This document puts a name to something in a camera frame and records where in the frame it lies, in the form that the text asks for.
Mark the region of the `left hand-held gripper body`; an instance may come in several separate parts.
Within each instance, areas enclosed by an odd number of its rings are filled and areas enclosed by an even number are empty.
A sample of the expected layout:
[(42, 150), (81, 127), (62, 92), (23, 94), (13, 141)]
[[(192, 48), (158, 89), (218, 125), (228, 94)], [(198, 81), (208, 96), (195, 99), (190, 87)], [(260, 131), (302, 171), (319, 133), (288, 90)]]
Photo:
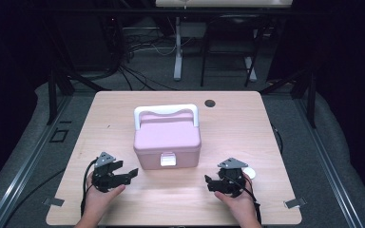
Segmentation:
[(103, 193), (121, 185), (122, 174), (115, 175), (114, 171), (108, 172), (109, 165), (115, 161), (117, 160), (112, 155), (102, 152), (94, 164), (92, 184)]

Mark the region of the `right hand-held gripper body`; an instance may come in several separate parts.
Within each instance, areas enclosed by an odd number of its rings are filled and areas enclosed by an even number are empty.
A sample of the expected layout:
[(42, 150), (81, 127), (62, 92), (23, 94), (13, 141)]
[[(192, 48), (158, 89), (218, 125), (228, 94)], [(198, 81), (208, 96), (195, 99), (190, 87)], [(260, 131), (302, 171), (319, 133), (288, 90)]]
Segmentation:
[(223, 194), (229, 194), (233, 198), (237, 197), (246, 183), (242, 169), (247, 166), (247, 163), (234, 158), (219, 163), (218, 168), (220, 171), (218, 175), (221, 181), (219, 191)]

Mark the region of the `small white bottle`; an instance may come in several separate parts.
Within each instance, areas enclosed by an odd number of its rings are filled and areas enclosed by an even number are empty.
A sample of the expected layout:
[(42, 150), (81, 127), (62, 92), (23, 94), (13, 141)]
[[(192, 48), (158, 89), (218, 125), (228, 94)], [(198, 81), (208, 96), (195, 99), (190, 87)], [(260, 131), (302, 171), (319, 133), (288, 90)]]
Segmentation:
[(245, 167), (243, 172), (252, 180), (256, 176), (256, 172), (251, 167)]

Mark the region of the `pink storage box white handle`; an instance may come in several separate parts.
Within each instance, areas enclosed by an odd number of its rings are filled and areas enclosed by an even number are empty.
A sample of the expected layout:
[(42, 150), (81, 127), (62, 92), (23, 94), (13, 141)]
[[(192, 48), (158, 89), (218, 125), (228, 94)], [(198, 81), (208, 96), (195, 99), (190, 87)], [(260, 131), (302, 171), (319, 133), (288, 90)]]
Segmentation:
[(143, 169), (198, 165), (202, 139), (194, 104), (138, 106), (134, 124), (133, 148)]

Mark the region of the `person's left hand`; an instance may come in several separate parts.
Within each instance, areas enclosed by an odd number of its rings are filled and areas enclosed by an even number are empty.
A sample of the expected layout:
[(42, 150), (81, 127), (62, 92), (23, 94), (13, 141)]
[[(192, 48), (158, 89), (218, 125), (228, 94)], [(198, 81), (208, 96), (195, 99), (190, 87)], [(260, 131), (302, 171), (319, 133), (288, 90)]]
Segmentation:
[(86, 204), (83, 218), (95, 222), (101, 220), (110, 203), (125, 190), (125, 186), (121, 184), (110, 189), (108, 192), (103, 193), (97, 190), (92, 184), (92, 174), (87, 176), (86, 185), (88, 190), (86, 192)]

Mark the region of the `person's right hand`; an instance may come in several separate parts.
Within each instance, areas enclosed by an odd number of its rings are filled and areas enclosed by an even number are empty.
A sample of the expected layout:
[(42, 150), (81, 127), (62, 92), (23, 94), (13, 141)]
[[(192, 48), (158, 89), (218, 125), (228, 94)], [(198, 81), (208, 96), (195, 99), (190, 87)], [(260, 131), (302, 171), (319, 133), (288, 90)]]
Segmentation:
[(214, 195), (227, 205), (238, 222), (246, 223), (257, 219), (254, 201), (248, 193), (243, 192), (235, 198), (228, 197), (219, 191), (216, 191)]

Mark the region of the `grey tape strip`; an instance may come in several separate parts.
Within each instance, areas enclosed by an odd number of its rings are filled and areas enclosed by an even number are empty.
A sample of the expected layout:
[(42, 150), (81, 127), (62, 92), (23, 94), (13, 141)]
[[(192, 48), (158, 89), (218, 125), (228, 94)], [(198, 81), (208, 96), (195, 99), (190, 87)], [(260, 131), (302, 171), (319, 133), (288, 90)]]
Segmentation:
[(286, 208), (300, 208), (307, 203), (305, 198), (291, 199), (284, 202)]
[(61, 207), (64, 203), (63, 199), (56, 199), (56, 198), (45, 198), (43, 203), (47, 206), (59, 206)]

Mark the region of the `black metal stand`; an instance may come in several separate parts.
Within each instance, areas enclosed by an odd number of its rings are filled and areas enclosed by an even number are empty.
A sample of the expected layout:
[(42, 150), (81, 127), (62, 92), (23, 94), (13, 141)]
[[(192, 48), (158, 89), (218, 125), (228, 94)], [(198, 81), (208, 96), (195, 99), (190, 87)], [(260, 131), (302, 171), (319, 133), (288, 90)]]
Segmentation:
[(96, 92), (107, 91), (107, 88), (96, 85), (75, 71), (63, 67), (54, 67), (48, 76), (48, 125), (52, 124), (58, 115), (57, 89), (60, 89), (65, 96), (72, 96), (75, 92), (70, 80), (76, 80)]
[(316, 128), (315, 104), (317, 95), (317, 78), (311, 69), (301, 69), (291, 76), (280, 79), (274, 84), (269, 85), (259, 93), (261, 95), (269, 94), (291, 82), (294, 82), (294, 85), (290, 91), (290, 96), (293, 99), (301, 99), (304, 94), (307, 94), (306, 119), (310, 126)]

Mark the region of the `white desk with white legs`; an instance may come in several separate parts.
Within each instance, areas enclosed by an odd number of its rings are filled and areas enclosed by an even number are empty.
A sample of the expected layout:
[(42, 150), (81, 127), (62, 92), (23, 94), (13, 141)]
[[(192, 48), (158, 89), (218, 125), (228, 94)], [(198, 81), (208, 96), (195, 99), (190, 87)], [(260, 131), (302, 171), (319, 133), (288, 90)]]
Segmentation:
[[(294, 0), (156, 0), (156, 7), (164, 9), (289, 9)], [(183, 51), (181, 42), (181, 18), (176, 18), (176, 55), (174, 80), (182, 78)]]

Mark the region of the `black chair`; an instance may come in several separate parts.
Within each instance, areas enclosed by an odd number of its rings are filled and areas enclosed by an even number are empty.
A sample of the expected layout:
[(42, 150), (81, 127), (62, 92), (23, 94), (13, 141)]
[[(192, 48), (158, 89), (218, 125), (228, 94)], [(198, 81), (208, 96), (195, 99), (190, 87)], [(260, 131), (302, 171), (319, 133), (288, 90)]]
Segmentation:
[(263, 34), (271, 24), (265, 15), (222, 15), (207, 23), (202, 40), (202, 71), (200, 85), (204, 86), (205, 72), (246, 72), (245, 86), (258, 59)]

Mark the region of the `aluminium floor rail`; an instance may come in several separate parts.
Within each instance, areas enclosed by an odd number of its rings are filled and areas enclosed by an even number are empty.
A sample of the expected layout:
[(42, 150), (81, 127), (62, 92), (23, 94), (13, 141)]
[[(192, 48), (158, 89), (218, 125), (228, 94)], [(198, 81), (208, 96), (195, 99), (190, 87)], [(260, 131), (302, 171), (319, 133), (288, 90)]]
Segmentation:
[(336, 202), (345, 218), (349, 228), (364, 228), (364, 225), (355, 210), (347, 190), (345, 189), (332, 160), (320, 138), (317, 130), (311, 126), (306, 115), (306, 106), (302, 100), (294, 99), (295, 106), (301, 116), (302, 121), (311, 135), (314, 145), (317, 149), (317, 157), (323, 173), (333, 191)]
[(43, 98), (38, 101), (30, 123), (0, 171), (0, 227), (7, 221), (15, 207), (43, 154), (48, 137), (54, 132), (58, 119), (71, 99), (70, 96), (60, 99), (56, 108), (57, 114), (51, 124), (46, 122), (48, 101)]

